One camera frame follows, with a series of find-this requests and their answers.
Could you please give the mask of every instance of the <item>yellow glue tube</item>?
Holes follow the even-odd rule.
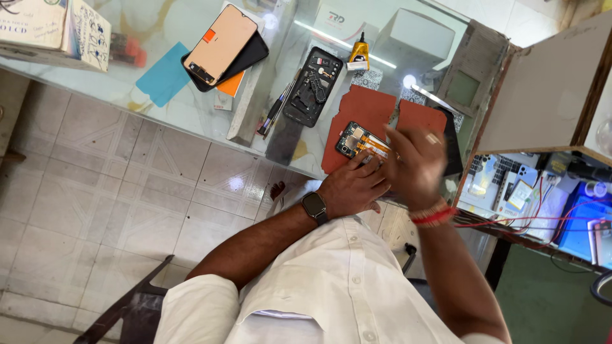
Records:
[[[353,51],[346,64],[348,70],[370,70],[370,59],[368,58],[368,43],[365,43],[364,32],[361,39],[353,45]]]

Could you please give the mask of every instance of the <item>ring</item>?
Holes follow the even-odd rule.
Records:
[[[434,135],[432,133],[429,133],[427,136],[425,136],[425,138],[431,144],[442,143],[442,142],[440,142],[440,139],[436,135]]]

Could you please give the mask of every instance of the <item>box with handwriting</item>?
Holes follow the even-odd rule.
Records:
[[[83,0],[13,0],[0,8],[0,55],[108,71],[111,25]]]

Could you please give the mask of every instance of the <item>box lid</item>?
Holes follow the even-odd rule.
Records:
[[[60,49],[67,0],[15,0],[0,9],[0,42]]]

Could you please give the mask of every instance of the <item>shirt sleeve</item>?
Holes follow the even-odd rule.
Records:
[[[222,344],[238,317],[232,281],[201,275],[168,290],[154,344]]]
[[[500,339],[483,333],[470,333],[464,335],[461,341],[465,344],[505,344]]]

